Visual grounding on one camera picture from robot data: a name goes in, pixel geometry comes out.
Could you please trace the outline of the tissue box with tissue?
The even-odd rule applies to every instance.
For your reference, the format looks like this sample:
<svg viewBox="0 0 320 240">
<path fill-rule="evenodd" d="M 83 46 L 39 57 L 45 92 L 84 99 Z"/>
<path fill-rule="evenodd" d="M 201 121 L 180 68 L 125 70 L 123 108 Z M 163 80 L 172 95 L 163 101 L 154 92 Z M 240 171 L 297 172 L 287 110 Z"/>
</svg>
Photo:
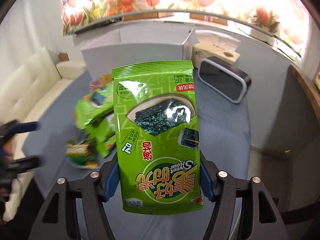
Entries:
<svg viewBox="0 0 320 240">
<path fill-rule="evenodd" d="M 195 68 L 199 67 L 203 58 L 216 57 L 233 66 L 240 57 L 236 49 L 241 41 L 236 38 L 214 35 L 198 36 L 197 40 L 191 50 L 191 61 Z"/>
</svg>

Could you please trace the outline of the tulip wall poster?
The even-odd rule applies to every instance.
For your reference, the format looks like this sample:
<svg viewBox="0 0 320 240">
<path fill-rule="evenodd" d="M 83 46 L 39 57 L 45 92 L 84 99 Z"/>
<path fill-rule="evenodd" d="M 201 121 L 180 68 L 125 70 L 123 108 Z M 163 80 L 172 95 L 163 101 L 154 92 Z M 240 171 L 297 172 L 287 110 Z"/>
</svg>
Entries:
<svg viewBox="0 0 320 240">
<path fill-rule="evenodd" d="M 300 0 L 60 0 L 63 33 L 133 12 L 195 11 L 226 16 L 268 31 L 303 56 L 309 13 Z"/>
</svg>

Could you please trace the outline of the green seaweed snack packet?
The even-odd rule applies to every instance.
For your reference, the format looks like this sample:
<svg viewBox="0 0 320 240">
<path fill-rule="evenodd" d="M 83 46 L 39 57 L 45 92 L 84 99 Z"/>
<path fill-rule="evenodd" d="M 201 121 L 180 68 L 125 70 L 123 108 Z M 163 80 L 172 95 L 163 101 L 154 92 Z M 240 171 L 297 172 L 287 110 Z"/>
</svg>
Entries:
<svg viewBox="0 0 320 240">
<path fill-rule="evenodd" d="M 123 209 L 175 215 L 203 208 L 194 67 L 189 60 L 112 70 Z"/>
</svg>

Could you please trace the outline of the green pea snack packet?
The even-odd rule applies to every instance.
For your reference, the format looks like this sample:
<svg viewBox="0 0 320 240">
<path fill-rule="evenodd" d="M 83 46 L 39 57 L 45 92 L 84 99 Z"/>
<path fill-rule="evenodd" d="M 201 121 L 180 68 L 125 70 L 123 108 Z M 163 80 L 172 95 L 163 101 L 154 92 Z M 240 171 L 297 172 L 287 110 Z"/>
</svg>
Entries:
<svg viewBox="0 0 320 240">
<path fill-rule="evenodd" d="M 91 140 L 87 136 L 80 140 L 71 138 L 66 142 L 66 159 L 71 165 L 81 169 L 95 169 L 99 166 L 91 151 Z"/>
</svg>

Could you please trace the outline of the white leather sofa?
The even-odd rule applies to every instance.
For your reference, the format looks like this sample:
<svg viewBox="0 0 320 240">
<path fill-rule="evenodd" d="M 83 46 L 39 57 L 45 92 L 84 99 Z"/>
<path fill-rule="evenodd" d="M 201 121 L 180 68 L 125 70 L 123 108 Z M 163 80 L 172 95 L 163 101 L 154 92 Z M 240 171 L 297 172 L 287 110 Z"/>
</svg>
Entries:
<svg viewBox="0 0 320 240">
<path fill-rule="evenodd" d="M 57 97 L 85 70 L 86 64 L 82 60 L 55 64 L 47 48 L 41 48 L 1 85 L 1 124 L 12 120 L 38 121 Z M 25 158 L 22 147 L 27 135 L 18 134 L 11 140 L 11 159 Z M 4 221 L 10 221 L 16 215 L 32 177 L 31 172 L 25 172 L 14 180 L 9 201 L 4 206 Z"/>
</svg>

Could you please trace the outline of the black white-rimmed speaker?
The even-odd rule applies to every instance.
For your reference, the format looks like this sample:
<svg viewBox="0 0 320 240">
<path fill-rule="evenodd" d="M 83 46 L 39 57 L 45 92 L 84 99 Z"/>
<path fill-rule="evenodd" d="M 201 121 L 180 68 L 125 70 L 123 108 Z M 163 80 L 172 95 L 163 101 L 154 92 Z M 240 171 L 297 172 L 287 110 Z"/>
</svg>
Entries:
<svg viewBox="0 0 320 240">
<path fill-rule="evenodd" d="M 200 60 L 197 75 L 201 82 L 233 104 L 243 101 L 252 83 L 247 73 L 214 56 Z"/>
</svg>

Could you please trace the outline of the white cardboard box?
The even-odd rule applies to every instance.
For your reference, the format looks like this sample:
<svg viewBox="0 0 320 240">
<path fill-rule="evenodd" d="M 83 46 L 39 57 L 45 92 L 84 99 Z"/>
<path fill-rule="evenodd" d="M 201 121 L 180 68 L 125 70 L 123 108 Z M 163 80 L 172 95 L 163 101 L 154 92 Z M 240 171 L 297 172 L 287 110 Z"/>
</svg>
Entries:
<svg viewBox="0 0 320 240">
<path fill-rule="evenodd" d="M 195 25 L 172 21 L 127 21 L 73 37 L 95 80 L 112 69 L 149 61 L 188 60 Z"/>
</svg>

